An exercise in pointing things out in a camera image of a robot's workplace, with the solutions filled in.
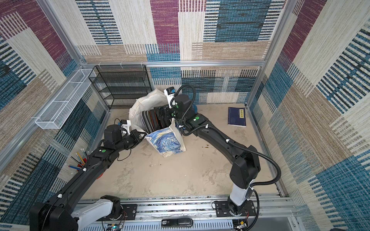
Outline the dark blue notebook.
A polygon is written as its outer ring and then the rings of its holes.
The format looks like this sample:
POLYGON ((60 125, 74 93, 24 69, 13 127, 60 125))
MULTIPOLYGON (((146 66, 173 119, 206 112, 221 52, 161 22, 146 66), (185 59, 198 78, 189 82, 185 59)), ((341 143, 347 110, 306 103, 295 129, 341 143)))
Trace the dark blue notebook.
POLYGON ((228 125, 246 127, 246 111, 245 108, 228 108, 228 125))

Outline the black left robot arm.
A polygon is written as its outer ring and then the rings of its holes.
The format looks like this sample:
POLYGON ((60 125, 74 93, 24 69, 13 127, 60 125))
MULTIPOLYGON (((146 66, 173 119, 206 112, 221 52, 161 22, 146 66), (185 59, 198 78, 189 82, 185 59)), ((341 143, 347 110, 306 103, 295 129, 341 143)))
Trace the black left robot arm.
POLYGON ((36 203, 29 211, 29 227, 32 231, 81 231, 101 218, 111 220, 123 217, 120 198, 110 195, 83 209, 76 205, 91 185, 119 157, 123 150, 132 150, 146 136, 146 132, 132 130, 125 135, 119 125, 110 125, 104 131, 104 139, 89 155, 82 169, 45 203, 36 203))

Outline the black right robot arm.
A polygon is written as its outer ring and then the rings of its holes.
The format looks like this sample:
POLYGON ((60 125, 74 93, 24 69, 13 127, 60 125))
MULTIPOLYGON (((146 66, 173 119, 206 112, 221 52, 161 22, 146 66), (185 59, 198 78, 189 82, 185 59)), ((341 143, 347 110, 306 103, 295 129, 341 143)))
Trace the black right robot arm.
POLYGON ((183 136, 195 135, 216 148, 232 164, 229 176, 233 182, 232 192, 228 198, 230 214, 239 216, 244 212, 246 201, 252 194, 251 183, 261 170, 257 150, 253 146, 245 147, 234 141, 203 114, 196 113, 192 102, 185 94, 166 95, 168 106, 165 115, 179 123, 183 136))

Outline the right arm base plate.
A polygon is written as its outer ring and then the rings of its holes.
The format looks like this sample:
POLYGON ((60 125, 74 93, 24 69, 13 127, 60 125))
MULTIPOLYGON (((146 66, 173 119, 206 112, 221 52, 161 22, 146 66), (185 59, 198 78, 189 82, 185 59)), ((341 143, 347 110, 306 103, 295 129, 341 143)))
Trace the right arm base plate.
POLYGON ((228 201, 213 201, 211 206, 216 211, 217 217, 255 216, 257 209, 252 200, 245 201, 242 206, 236 208, 235 212, 229 207, 228 201))

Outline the black red paddle case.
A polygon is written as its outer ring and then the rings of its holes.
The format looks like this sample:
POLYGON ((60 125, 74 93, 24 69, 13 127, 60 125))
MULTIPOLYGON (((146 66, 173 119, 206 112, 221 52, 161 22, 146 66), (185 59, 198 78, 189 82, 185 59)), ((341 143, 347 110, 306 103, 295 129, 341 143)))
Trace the black red paddle case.
POLYGON ((154 107, 154 112, 156 114, 161 129, 169 127, 172 122, 171 119, 168 117, 167 109, 167 106, 154 107))

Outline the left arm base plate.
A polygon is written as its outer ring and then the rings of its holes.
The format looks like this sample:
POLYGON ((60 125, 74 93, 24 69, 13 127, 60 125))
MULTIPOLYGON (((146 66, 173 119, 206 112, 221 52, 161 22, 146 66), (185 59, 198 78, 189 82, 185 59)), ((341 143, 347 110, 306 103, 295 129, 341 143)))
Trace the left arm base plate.
POLYGON ((137 204, 121 204, 121 209, 117 215, 109 215, 98 221, 120 221, 120 220, 135 220, 137 212, 137 204))

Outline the red pencil cup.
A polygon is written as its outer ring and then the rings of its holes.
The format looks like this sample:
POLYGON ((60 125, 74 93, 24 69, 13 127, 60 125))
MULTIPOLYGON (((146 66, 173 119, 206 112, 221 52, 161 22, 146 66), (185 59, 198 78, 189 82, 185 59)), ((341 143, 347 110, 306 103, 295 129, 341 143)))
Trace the red pencil cup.
POLYGON ((66 161, 63 165, 62 170, 65 171, 68 178, 71 178, 84 168, 87 160, 92 152, 87 148, 73 148, 72 150, 64 149, 63 154, 66 157, 66 161))

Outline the purple paddle case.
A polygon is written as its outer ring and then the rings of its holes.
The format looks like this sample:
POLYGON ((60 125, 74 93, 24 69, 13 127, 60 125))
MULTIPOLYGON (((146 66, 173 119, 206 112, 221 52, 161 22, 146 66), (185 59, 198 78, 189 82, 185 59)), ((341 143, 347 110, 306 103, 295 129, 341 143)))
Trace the purple paddle case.
POLYGON ((142 122, 146 128, 147 133, 148 134, 153 133, 154 129, 152 128, 151 119, 149 118, 148 112, 143 111, 141 115, 142 115, 142 122))

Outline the blue ping pong paddle case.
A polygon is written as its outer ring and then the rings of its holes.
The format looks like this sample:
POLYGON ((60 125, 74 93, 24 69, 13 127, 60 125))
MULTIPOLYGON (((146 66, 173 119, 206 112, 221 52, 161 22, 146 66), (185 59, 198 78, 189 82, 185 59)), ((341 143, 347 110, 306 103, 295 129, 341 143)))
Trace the blue ping pong paddle case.
POLYGON ((198 112, 198 108, 195 104, 192 105, 193 109, 194 109, 194 112, 197 113, 198 112))

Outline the canvas tote bag starry print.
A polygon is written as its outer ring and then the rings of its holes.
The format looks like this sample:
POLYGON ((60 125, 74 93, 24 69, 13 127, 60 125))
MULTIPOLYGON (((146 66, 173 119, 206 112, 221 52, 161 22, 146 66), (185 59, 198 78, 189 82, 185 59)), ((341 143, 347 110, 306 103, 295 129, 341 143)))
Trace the canvas tote bag starry print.
POLYGON ((147 133, 145 139, 149 144, 163 157, 169 157, 186 151, 183 138, 175 125, 175 120, 172 119, 171 124, 166 125, 163 129, 151 132, 145 127, 142 119, 143 112, 163 105, 168 105, 165 94, 159 90, 154 90, 136 100, 129 109, 129 120, 132 123, 132 130, 145 131, 147 133))

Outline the white mesh wall basket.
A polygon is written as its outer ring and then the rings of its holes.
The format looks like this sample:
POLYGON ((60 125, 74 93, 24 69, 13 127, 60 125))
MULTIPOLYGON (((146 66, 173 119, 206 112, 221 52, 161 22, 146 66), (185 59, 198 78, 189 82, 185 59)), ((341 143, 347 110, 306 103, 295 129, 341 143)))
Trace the white mesh wall basket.
POLYGON ((36 119, 35 124, 43 130, 58 130, 62 128, 89 88, 91 84, 89 75, 91 72, 91 69, 80 69, 77 71, 43 110, 36 119))

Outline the black device on rail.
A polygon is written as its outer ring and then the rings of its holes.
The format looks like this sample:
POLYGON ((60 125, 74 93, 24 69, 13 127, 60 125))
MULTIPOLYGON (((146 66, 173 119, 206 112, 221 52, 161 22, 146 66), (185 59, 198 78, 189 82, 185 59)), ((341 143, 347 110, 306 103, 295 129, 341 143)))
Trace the black device on rail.
POLYGON ((191 218, 167 218, 161 221, 163 228, 189 228, 194 224, 191 218))

